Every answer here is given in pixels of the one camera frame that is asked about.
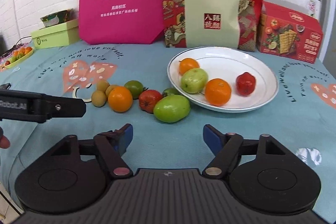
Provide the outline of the person's left hand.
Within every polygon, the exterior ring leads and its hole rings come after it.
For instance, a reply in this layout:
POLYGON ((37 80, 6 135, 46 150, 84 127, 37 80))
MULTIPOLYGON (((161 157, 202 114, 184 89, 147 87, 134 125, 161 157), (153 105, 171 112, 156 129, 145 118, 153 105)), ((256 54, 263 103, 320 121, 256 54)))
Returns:
POLYGON ((8 149, 10 147, 10 141, 3 135, 3 129, 0 127, 0 148, 8 149))

